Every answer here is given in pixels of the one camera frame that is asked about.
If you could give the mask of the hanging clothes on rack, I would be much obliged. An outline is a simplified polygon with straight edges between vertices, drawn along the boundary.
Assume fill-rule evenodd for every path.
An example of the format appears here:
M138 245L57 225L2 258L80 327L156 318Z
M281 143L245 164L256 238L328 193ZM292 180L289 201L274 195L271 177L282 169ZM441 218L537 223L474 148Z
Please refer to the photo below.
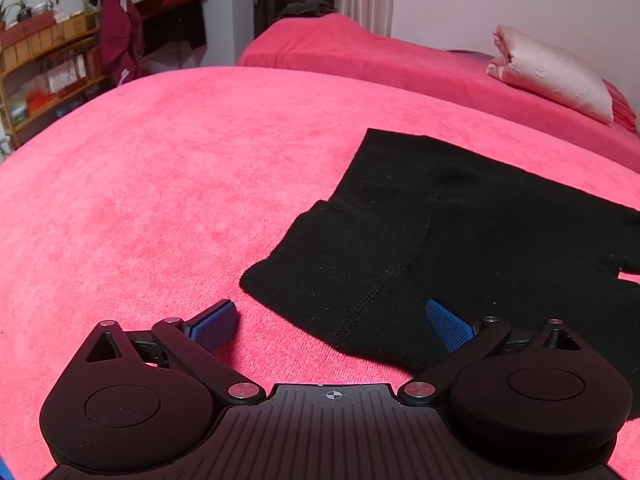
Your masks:
M104 73L122 86L150 72L143 59L167 46L195 51L207 44L203 0L89 0L102 9Z

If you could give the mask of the red folded cloth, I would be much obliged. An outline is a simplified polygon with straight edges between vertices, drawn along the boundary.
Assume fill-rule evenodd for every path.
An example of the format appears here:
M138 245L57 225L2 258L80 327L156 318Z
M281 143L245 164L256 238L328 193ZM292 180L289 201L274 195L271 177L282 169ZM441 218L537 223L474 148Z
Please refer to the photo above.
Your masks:
M637 133L637 115L631 108L626 96L609 81L605 80L604 84L612 98L614 122L632 133Z

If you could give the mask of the pale pink pillow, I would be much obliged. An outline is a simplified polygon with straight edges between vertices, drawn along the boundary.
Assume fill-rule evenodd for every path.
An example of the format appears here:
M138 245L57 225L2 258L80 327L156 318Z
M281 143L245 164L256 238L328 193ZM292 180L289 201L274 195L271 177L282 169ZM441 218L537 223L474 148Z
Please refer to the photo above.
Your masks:
M602 124L613 121L613 98L603 79L576 56L506 25L496 27L494 44L499 55L488 63L487 75Z

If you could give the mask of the red bed sheet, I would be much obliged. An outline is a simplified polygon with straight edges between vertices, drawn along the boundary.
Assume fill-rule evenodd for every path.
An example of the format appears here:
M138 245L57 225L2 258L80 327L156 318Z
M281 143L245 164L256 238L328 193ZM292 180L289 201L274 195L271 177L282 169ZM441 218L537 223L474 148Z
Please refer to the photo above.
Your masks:
M242 53L242 66L306 70L386 84L518 122L630 168L639 167L639 136L602 124L486 74L492 58L444 51L368 32L350 18L282 18Z

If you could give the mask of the pink plush bed blanket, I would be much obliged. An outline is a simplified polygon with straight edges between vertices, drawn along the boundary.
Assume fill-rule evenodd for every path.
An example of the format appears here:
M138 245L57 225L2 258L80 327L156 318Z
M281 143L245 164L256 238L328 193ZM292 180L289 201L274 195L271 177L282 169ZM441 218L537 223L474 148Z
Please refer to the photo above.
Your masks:
M148 330L222 298L221 359L277 382L402 384L240 289L302 212L328 198L370 128L432 136L629 207L634 171L472 108L372 82L247 67L176 70L98 96L1 166L1 455L17 479L53 460L47 394L96 323Z

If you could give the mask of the wooden shelf unit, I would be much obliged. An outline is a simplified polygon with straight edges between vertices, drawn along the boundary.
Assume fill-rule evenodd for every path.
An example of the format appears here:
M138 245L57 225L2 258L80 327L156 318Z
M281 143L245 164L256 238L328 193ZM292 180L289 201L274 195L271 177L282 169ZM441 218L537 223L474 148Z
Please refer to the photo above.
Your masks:
M102 13L43 12L1 32L1 127L16 150L41 119L111 87L99 54Z

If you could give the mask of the black knit pants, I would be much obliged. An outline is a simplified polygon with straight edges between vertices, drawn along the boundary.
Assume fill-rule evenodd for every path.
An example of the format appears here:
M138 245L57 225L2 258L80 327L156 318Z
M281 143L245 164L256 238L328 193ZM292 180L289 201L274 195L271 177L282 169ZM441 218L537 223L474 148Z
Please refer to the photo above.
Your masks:
M349 356L417 373L446 352L429 301L468 321L562 318L639 378L639 215L457 146L371 130L333 195L241 288Z

